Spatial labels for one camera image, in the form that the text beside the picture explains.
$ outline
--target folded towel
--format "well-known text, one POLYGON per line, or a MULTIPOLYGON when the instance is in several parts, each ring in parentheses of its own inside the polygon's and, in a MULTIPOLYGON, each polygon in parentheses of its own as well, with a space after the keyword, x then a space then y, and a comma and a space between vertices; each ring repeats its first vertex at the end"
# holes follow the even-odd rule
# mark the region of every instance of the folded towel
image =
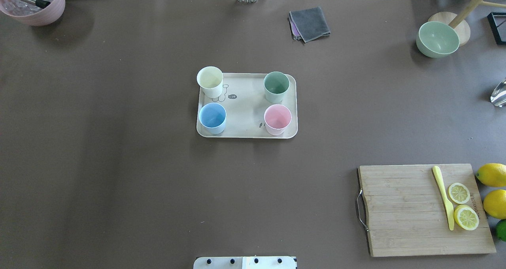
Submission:
POLYGON ((330 29, 320 6, 304 10, 290 11, 289 22, 295 40, 307 43, 322 36, 330 35, 330 29))

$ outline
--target gray cloth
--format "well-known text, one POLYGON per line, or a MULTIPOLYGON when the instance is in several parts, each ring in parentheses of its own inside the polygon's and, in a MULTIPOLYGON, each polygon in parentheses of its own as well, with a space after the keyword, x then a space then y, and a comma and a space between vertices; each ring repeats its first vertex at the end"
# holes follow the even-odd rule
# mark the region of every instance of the gray cloth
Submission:
POLYGON ((305 43, 330 35, 330 29, 320 6, 290 11, 289 17, 305 43))

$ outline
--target knife handle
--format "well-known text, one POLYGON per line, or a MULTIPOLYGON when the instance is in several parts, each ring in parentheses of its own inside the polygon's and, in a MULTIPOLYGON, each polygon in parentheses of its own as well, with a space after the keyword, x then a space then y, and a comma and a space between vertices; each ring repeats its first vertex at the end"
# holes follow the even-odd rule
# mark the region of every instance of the knife handle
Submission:
POLYGON ((436 178, 436 183, 438 184, 439 192, 441 192, 441 197, 443 197, 443 201, 445 201, 446 199, 448 199, 448 197, 446 197, 446 190, 444 188, 443 174, 441 174, 441 168, 439 168, 439 166, 436 165, 432 167, 432 172, 434 173, 434 177, 436 178))

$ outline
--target yellow knife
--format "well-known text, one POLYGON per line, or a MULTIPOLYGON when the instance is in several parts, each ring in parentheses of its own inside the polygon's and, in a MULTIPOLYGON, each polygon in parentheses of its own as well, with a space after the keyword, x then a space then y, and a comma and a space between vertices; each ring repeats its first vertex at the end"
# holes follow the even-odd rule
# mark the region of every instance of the yellow knife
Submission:
POLYGON ((432 167, 432 172, 434 172, 434 177, 436 178, 436 183, 439 187, 439 192, 441 192, 441 197, 443 198, 444 208, 446 210, 446 217, 448 218, 448 228, 450 231, 453 231, 453 226, 455 226, 455 220, 453 219, 453 204, 448 200, 446 196, 446 190, 444 188, 443 175, 441 175, 441 169, 439 166, 432 167))

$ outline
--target lemon slice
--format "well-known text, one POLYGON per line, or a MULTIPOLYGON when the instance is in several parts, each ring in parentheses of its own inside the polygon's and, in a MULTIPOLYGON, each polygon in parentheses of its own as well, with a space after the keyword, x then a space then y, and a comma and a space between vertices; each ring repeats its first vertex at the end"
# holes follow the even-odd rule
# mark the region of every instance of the lemon slice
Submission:
POLYGON ((453 217, 455 218, 457 225, 468 231, 476 229, 480 223, 476 212, 473 208, 467 205, 457 206, 453 212, 453 217))
POLYGON ((448 194, 457 204, 466 204, 469 201, 469 189, 460 183, 454 183, 448 187, 448 194))

